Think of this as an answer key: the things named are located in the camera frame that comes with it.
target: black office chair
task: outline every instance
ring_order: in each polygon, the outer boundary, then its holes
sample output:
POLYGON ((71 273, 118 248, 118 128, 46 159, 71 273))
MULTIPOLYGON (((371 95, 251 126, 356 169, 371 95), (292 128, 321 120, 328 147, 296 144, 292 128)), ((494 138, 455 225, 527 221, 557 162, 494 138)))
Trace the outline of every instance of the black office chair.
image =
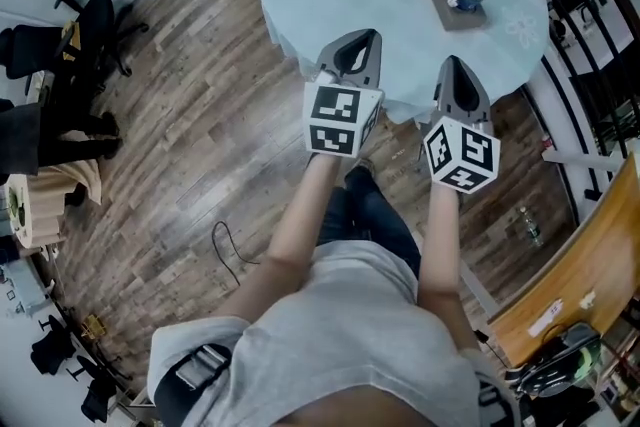
POLYGON ((73 356, 76 348, 71 343, 70 332, 53 316, 49 315, 48 322, 39 324, 43 331, 46 326, 51 331, 31 346, 31 361, 41 374, 56 375, 62 362, 73 356))
POLYGON ((107 423, 109 399, 116 394, 115 380, 106 369, 92 363, 87 358, 78 356, 77 360, 82 368, 76 372, 71 372, 67 369, 71 377, 77 381, 78 376, 86 372, 93 378, 93 381, 91 381, 89 385, 87 397, 84 399, 82 407, 80 408, 82 414, 93 423, 95 423, 96 420, 107 423))
POLYGON ((125 66, 120 56, 120 43, 136 32, 147 32, 149 26, 139 23, 127 29, 121 30, 121 26, 127 16, 133 10, 131 4, 124 6, 118 16, 114 17, 112 0, 89 0, 82 7, 76 0, 56 0, 53 7, 58 8, 61 3, 66 4, 78 13, 76 22, 80 26, 80 46, 82 52, 98 56, 97 67, 104 70, 107 57, 111 57, 120 73, 125 77, 131 76, 131 68, 125 66))
POLYGON ((0 65, 6 69, 7 78, 21 79, 37 71, 55 73, 56 61, 68 44, 62 41, 59 27, 32 27, 17 25, 0 32, 0 65))
POLYGON ((558 395, 537 397, 535 400, 523 395, 519 399, 520 413, 522 418, 533 417, 536 427, 580 427, 600 411, 593 397, 591 388, 577 386, 571 386, 558 395))

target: railing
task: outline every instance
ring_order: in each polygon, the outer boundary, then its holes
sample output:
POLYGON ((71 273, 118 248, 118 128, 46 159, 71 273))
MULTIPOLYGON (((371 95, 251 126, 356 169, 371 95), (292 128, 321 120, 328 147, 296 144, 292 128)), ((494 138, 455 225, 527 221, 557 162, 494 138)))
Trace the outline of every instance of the railing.
MULTIPOLYGON (((622 18, 628 26, 629 32, 635 42, 640 43, 640 18, 630 0, 612 0, 619 9, 622 18)), ((637 94, 640 92, 640 78, 636 79, 636 84, 632 80, 631 73, 620 55, 616 43, 600 16, 595 0, 548 0, 550 18, 557 17, 557 23, 551 23, 551 42, 564 63, 569 78, 581 106, 591 126, 593 137, 598 151, 603 156, 608 156, 614 147, 619 147, 623 158, 627 157, 625 141, 640 135, 640 107, 637 101, 637 94), (593 20, 595 28, 602 34, 606 47, 611 52, 612 61, 605 69, 601 69, 597 59, 594 57, 585 37, 576 25, 570 11, 579 10, 583 16, 588 15, 593 20), (556 29, 566 30, 573 35, 575 42, 584 54, 588 63, 589 76, 580 75, 576 71, 576 64, 572 61, 563 46, 562 37, 556 29), (616 80, 610 78, 615 74, 616 80)), ((549 65, 546 58, 542 59, 547 74, 551 78, 558 95, 569 115, 571 123, 578 136, 579 144, 583 153, 588 154, 589 150, 585 141, 585 134, 580 129, 576 116, 563 90, 557 71, 549 65)), ((600 190, 594 169, 589 169, 591 177, 593 197, 599 197, 600 190)))

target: black buckle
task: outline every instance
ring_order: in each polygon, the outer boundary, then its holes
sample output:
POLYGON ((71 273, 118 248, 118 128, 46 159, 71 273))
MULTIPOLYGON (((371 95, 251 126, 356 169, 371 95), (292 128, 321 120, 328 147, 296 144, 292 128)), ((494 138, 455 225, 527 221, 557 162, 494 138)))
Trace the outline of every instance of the black buckle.
POLYGON ((154 402, 167 427, 180 427, 204 390, 231 365, 223 345, 203 345, 173 365, 158 384, 154 402))

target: person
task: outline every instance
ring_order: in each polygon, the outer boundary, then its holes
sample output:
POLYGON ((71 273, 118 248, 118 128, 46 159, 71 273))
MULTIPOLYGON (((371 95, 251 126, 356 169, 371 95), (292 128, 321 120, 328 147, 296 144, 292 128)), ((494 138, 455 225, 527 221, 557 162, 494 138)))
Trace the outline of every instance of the person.
POLYGON ((0 265, 5 265, 39 252, 39 247, 29 249, 23 248, 17 241, 15 235, 5 235, 0 237, 0 265))
POLYGON ((66 164, 78 160, 113 158, 122 145, 121 139, 62 141, 59 136, 71 130, 87 135, 118 136, 118 125, 112 114, 102 118, 74 115, 27 104, 14 107, 0 98, 0 184, 8 175, 37 175, 38 168, 66 164))
POLYGON ((148 392, 172 426, 520 425, 459 297, 456 191, 422 257, 362 161, 310 161, 261 265, 211 318, 158 329, 148 392))

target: chair leg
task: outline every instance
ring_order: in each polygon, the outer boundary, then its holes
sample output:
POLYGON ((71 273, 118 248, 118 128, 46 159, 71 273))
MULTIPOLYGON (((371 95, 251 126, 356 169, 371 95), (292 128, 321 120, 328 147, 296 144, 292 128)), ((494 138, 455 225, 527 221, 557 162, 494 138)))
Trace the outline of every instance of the chair leg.
POLYGON ((133 25, 128 29, 125 29, 118 33, 116 36, 117 41, 122 41, 123 39, 128 38, 129 36, 135 34, 136 32, 147 32, 149 30, 149 26, 146 23, 139 23, 138 25, 133 25))
POLYGON ((118 51, 117 46, 114 45, 113 48, 111 48, 111 50, 109 51, 109 55, 118 65, 120 73, 125 77, 131 77, 131 68, 125 66, 125 64, 122 62, 122 57, 120 56, 120 52, 118 51))
POLYGON ((50 325, 51 325, 51 321, 49 321, 49 322, 42 322, 42 321, 40 321, 40 320, 39 320, 39 321, 38 321, 38 324, 40 324, 40 329, 42 329, 42 330, 44 331, 44 328, 45 328, 45 327, 47 327, 47 326, 50 326, 50 325))
POLYGON ((120 378, 124 379, 125 381, 132 381, 133 377, 127 374, 123 374, 122 372, 120 372, 117 368, 115 368, 113 366, 113 363, 117 362, 117 361, 122 361, 122 358, 120 356, 116 356, 114 359, 109 360, 107 358, 107 356, 105 355, 105 353, 102 350, 102 347, 100 347, 100 343, 96 343, 95 345, 95 351, 96 351, 96 359, 98 360, 98 362, 104 366, 109 372, 111 372, 112 374, 115 374, 117 376, 119 376, 120 378))
POLYGON ((68 368, 67 368, 67 369, 65 369, 65 370, 66 370, 66 371, 68 372, 68 374, 69 374, 71 377, 73 377, 76 381, 78 380, 78 376, 79 376, 82 372, 84 372, 84 371, 85 371, 85 369, 84 369, 84 368, 81 368, 80 370, 76 370, 75 372, 72 372, 72 371, 71 371, 71 370, 69 370, 68 368))
POLYGON ((118 32, 125 18, 129 16, 129 14, 133 11, 133 4, 127 4, 120 11, 118 11, 118 15, 116 16, 116 20, 113 24, 114 32, 118 32))

